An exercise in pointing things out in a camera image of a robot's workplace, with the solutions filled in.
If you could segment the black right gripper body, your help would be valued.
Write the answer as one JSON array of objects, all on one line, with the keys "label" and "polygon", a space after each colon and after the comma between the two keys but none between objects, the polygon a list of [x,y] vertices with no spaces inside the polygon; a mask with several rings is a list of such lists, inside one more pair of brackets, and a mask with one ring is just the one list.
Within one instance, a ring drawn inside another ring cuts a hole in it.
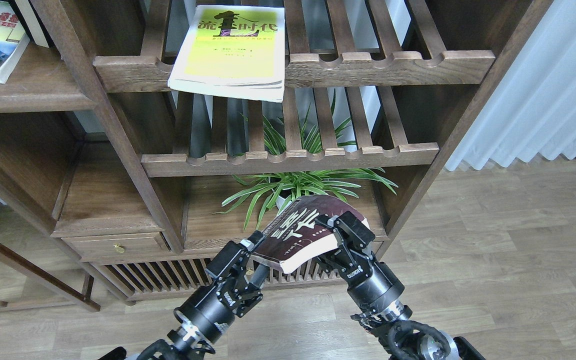
[{"label": "black right gripper body", "polygon": [[374,233],[349,210],[334,225],[327,229],[338,247],[317,256],[318,264],[325,272],[337,271],[346,281],[362,317],[404,317],[406,307],[399,298],[405,287],[371,250]]}]

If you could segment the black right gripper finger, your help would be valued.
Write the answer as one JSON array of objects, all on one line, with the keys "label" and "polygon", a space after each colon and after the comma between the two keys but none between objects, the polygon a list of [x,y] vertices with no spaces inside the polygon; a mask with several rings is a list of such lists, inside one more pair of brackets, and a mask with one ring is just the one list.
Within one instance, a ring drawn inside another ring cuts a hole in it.
[{"label": "black right gripper finger", "polygon": [[335,225],[336,219],[338,219],[337,215],[327,216],[326,214],[320,214],[315,219],[315,223],[323,228],[334,228],[336,227]]}]

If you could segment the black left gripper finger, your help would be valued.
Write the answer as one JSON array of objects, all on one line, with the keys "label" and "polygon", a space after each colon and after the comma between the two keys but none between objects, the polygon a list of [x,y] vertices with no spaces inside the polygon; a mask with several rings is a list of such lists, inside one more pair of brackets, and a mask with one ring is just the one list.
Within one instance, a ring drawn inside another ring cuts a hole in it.
[{"label": "black left gripper finger", "polygon": [[256,289],[262,289],[269,273],[269,266],[266,266],[265,264],[259,264],[254,272],[248,276],[248,283],[256,287]]},{"label": "black left gripper finger", "polygon": [[248,253],[253,253],[265,239],[266,235],[263,232],[255,230],[249,237],[240,241],[240,246]]}]

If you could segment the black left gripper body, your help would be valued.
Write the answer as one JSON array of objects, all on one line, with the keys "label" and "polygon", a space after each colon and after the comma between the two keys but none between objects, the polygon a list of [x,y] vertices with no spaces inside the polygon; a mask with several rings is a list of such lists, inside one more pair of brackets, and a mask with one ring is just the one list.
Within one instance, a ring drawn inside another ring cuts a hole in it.
[{"label": "black left gripper body", "polygon": [[250,285],[246,275],[250,254],[241,243],[227,243],[211,260],[205,272],[212,283],[199,287],[174,310],[182,324],[174,334],[174,344],[214,344],[235,317],[243,317],[262,300],[262,288]]}]

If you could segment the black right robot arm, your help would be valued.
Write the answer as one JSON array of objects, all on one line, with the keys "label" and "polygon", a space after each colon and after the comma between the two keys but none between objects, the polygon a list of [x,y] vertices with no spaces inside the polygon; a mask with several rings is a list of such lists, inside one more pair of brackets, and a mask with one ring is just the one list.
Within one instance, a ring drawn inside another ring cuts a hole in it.
[{"label": "black right robot arm", "polygon": [[347,293],[359,307],[351,318],[377,337],[393,360],[481,360],[464,337],[411,319],[402,304],[404,285],[370,249],[375,235],[350,211],[340,216],[320,215],[317,224],[330,230],[338,248],[317,257],[325,271],[338,271]]}]

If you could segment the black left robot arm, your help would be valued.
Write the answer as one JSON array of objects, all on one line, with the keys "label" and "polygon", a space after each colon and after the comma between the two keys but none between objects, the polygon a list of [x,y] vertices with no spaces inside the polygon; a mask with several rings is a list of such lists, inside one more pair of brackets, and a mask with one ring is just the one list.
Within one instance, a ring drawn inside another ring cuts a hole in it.
[{"label": "black left robot arm", "polygon": [[246,275],[251,253],[266,239],[261,231],[240,243],[229,241],[211,260],[205,271],[212,279],[202,285],[183,305],[174,309],[180,322],[164,339],[154,341],[131,360],[202,360],[214,354],[215,342],[230,328],[235,317],[243,317],[263,299],[261,289],[269,267],[260,265],[253,275]]}]

